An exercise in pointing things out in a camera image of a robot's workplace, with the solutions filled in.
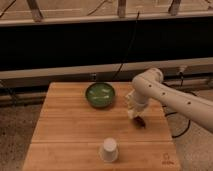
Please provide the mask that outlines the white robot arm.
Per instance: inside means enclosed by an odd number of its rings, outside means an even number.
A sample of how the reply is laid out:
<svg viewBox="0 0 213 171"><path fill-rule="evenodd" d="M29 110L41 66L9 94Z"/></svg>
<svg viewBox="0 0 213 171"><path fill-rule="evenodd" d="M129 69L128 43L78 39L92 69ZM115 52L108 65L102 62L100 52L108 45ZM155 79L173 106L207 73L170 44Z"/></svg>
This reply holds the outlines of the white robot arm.
<svg viewBox="0 0 213 171"><path fill-rule="evenodd" d="M132 87L137 103L153 98L213 133L213 101L165 86L160 69L150 68L136 75Z"/></svg>

